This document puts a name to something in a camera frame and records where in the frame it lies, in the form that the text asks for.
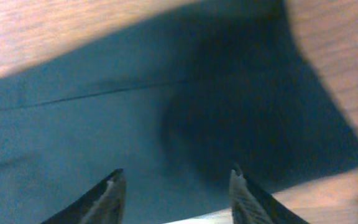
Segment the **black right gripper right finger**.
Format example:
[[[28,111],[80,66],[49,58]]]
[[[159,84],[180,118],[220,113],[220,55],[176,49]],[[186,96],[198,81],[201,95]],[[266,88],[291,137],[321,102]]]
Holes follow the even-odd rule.
[[[229,197],[233,224],[309,224],[243,173],[231,170]]]

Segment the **black leggings with red waistband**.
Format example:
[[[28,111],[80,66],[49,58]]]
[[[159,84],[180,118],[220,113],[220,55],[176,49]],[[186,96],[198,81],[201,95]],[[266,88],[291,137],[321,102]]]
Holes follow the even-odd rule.
[[[358,167],[284,1],[178,7],[0,79],[0,223],[41,223],[123,169],[125,223],[226,208]]]

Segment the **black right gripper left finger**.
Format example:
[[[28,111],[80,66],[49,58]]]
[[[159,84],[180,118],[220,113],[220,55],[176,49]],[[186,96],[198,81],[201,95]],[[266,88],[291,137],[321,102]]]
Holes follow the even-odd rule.
[[[125,202],[126,177],[123,169],[116,169],[42,224],[121,224]]]

